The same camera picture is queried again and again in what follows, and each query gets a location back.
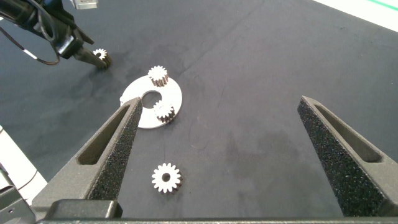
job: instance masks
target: wire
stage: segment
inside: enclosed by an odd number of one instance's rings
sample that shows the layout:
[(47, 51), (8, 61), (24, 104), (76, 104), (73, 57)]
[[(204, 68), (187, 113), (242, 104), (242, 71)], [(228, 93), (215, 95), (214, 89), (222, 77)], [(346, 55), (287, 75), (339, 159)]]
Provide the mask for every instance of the wire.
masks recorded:
[(2, 32), (13, 44), (15, 44), (15, 45), (16, 45), (17, 47), (19, 47), (23, 52), (25, 52), (27, 55), (31, 56), (31, 57), (32, 57), (33, 59), (35, 59), (36, 61), (41, 62), (41, 63), (46, 64), (46, 65), (56, 65), (56, 64), (59, 63), (59, 61), (60, 61), (60, 56), (59, 56), (59, 54), (57, 53), (57, 50), (55, 49), (55, 47), (54, 47), (54, 45), (53, 45), (52, 43), (50, 43), (50, 44), (51, 44), (51, 47), (53, 48), (55, 54), (57, 55), (57, 60), (54, 61), (54, 62), (48, 62), (48, 61), (42, 60), (42, 59), (40, 59), (40, 58), (37, 58), (34, 54), (32, 54), (31, 52), (29, 52), (28, 50), (26, 50), (21, 44), (18, 43), (18, 41), (14, 40), (14, 38), (12, 38), (11, 35), (9, 35), (2, 27), (0, 27), (0, 32)]
[[(50, 42), (51, 47), (53, 48), (55, 55), (57, 56), (56, 61), (54, 62), (48, 62), (45, 60), (42, 60), (40, 58), (37, 58), (34, 54), (32, 54), (31, 52), (29, 52), (28, 50), (26, 50), (21, 44), (18, 43), (18, 41), (16, 41), (14, 38), (11, 37), (11, 35), (9, 35), (2, 27), (0, 27), (0, 32), (2, 32), (13, 44), (15, 44), (17, 47), (19, 47), (23, 52), (25, 52), (27, 55), (31, 56), (33, 59), (35, 59), (38, 62), (41, 62), (43, 64), (46, 65), (56, 65), (59, 63), (60, 61), (60, 56), (53, 44), (53, 41), (58, 39), (58, 34), (55, 30), (55, 24), (53, 19), (51, 18), (50, 14), (35, 0), (28, 0), (34, 7), (36, 7), (37, 12), (38, 12), (38, 19), (39, 19), (39, 24), (40, 24), (40, 31), (42, 32), (44, 38), (46, 40), (48, 40)], [(43, 23), (43, 19), (42, 16), (44, 16), (47, 20), (47, 22), (49, 23), (50, 27), (51, 27), (51, 33), (52, 36), (50, 36), (47, 31), (45, 30), (45, 26)]]
[[(42, 31), (43, 36), (49, 41), (53, 42), (54, 40), (58, 39), (58, 34), (55, 31), (55, 25), (54, 21), (51, 18), (50, 14), (35, 0), (28, 0), (29, 3), (31, 3), (36, 9), (38, 10), (38, 18), (39, 18), (39, 24), (40, 24), (40, 29)], [(47, 31), (45, 30), (45, 26), (43, 24), (43, 19), (42, 16), (44, 16), (47, 20), (47, 22), (50, 24), (51, 31), (52, 31), (52, 37), (49, 36)]]

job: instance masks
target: hole in disc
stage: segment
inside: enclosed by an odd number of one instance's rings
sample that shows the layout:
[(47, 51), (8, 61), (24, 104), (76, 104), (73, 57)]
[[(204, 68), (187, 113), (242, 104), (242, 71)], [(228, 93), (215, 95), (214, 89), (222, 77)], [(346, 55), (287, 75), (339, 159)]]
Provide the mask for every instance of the hole in disc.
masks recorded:
[(162, 95), (156, 91), (150, 91), (142, 97), (142, 105), (147, 109), (152, 109), (154, 105), (162, 99)]

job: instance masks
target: black fabric surface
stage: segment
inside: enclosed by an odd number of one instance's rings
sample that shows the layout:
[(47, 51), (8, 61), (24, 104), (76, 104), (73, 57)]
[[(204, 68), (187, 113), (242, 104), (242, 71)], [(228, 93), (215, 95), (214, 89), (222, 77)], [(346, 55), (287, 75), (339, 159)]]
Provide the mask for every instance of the black fabric surface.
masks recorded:
[[(296, 112), (302, 95), (398, 160), (391, 30), (310, 0), (64, 5), (113, 65), (99, 72), (71, 58), (49, 67), (0, 35), (0, 124), (50, 180), (116, 111), (124, 89), (163, 65), (183, 105), (172, 125), (138, 130), (119, 194), (125, 217), (342, 216)], [(44, 40), (0, 25), (53, 58)], [(153, 189), (163, 162), (182, 172), (175, 195)]]

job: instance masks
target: circular plate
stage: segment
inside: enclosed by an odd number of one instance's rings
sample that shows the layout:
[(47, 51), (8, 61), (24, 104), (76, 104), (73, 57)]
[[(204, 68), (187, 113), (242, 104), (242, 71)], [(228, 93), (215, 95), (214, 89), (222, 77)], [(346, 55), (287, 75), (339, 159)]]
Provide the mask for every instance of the circular plate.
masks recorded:
[[(174, 107), (174, 113), (180, 111), (182, 104), (182, 92), (180, 86), (172, 78), (169, 77), (169, 81), (165, 86), (157, 87), (154, 86), (149, 76), (140, 77), (132, 82), (124, 91), (122, 97), (120, 97), (120, 106), (133, 98), (142, 98), (146, 93), (156, 91), (162, 95), (162, 101), (171, 103)], [(155, 115), (154, 109), (142, 108), (141, 119), (139, 120), (138, 128), (157, 128), (167, 123), (159, 121)]]

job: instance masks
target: gear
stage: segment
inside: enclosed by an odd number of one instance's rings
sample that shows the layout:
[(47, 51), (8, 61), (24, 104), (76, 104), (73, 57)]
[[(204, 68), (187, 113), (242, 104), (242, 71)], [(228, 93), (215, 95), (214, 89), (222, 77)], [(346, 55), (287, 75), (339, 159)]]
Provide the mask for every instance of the gear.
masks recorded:
[(174, 107), (170, 103), (165, 103), (162, 100), (154, 105), (154, 110), (157, 119), (163, 123), (170, 122), (175, 116)]
[(152, 83), (157, 87), (165, 86), (169, 81), (169, 76), (163, 66), (155, 66), (151, 68), (148, 72), (148, 76)]
[(111, 65), (112, 60), (106, 50), (96, 49), (95, 51), (93, 51), (93, 54), (106, 63), (106, 68), (108, 68)]
[(163, 163), (162, 166), (158, 166), (158, 169), (154, 170), (155, 174), (152, 175), (154, 178), (152, 183), (155, 184), (155, 189), (160, 193), (172, 193), (174, 194), (181, 187), (181, 172), (172, 166), (170, 163), (166, 165)]

